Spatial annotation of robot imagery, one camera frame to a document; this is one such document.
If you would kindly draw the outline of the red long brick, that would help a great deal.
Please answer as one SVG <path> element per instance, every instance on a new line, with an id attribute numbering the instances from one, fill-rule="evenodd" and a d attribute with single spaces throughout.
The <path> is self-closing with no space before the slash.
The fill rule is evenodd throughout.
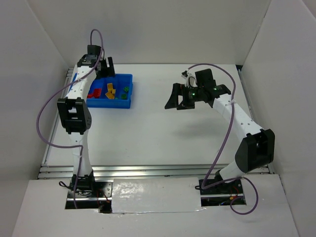
<path id="1" fill-rule="evenodd" d="M 102 94 L 102 88 L 95 88 L 93 91 L 93 97 L 99 98 Z"/>

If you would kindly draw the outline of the yellow and green brick stack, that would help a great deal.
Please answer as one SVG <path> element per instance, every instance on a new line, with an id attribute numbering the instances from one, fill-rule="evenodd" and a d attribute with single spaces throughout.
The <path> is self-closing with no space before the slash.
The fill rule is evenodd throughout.
<path id="1" fill-rule="evenodd" d="M 113 84 L 112 83 L 108 83 L 107 84 L 107 90 L 108 91 L 112 91 L 113 90 Z"/>

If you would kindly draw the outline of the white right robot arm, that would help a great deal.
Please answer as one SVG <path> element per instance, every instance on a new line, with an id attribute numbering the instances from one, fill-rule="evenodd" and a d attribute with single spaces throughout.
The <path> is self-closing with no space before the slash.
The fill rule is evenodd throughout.
<path id="1" fill-rule="evenodd" d="M 203 181 L 200 188 L 205 190 L 222 183 L 230 183 L 250 171 L 265 166 L 274 160 L 275 134 L 264 129 L 234 101 L 230 90 L 223 84 L 212 86 L 185 87 L 175 83 L 166 109 L 194 109 L 195 103 L 203 101 L 216 110 L 229 124 L 227 141 L 234 132 L 240 141 L 234 161 L 215 173 L 215 183 Z"/>

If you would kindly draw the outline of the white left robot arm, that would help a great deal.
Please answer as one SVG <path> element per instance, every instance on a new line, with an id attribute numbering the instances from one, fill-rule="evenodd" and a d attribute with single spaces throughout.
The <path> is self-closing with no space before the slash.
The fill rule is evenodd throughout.
<path id="1" fill-rule="evenodd" d="M 96 55 L 84 55 L 78 62 L 74 84 L 64 98 L 57 101 L 62 127 L 69 135 L 74 159 L 74 170 L 70 189 L 76 193 L 96 193 L 93 169 L 88 154 L 88 131 L 92 116 L 86 104 L 90 87 L 95 79 L 115 76 L 112 57 L 97 62 Z"/>

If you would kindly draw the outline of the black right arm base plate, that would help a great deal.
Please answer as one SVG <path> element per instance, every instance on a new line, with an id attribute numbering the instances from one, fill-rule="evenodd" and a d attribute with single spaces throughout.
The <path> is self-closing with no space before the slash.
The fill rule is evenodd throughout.
<path id="1" fill-rule="evenodd" d="M 202 197 L 235 197 L 243 195 L 243 188 L 240 180 L 234 180 L 229 183 L 221 183 L 208 189 L 202 189 L 203 180 L 199 179 L 198 185 L 195 186 L 199 190 Z"/>

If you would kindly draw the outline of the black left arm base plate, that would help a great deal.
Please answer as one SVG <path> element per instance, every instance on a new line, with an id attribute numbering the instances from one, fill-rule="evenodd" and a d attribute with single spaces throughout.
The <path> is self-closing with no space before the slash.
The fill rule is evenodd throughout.
<path id="1" fill-rule="evenodd" d="M 68 191 L 65 209 L 94 209 L 99 213 L 112 213 L 112 182 L 97 182 L 94 191 L 77 190 L 74 192 Z"/>

